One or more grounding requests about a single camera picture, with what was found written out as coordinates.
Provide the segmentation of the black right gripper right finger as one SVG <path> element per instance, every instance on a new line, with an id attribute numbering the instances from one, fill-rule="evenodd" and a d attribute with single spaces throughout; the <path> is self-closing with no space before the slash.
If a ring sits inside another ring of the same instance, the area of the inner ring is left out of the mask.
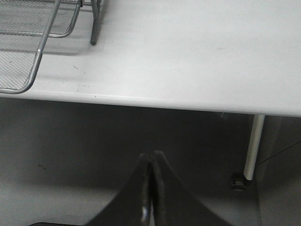
<path id="1" fill-rule="evenodd" d="M 162 151 L 150 153 L 151 196 L 156 226 L 224 226 L 226 221 L 181 183 Z"/>

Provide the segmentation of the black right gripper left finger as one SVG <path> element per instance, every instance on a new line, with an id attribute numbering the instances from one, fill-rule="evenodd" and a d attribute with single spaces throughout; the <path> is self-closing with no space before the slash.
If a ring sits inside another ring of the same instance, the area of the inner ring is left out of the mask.
<path id="1" fill-rule="evenodd" d="M 87 226 L 148 226 L 151 220 L 151 175 L 148 155 L 139 156 L 125 186 Z"/>

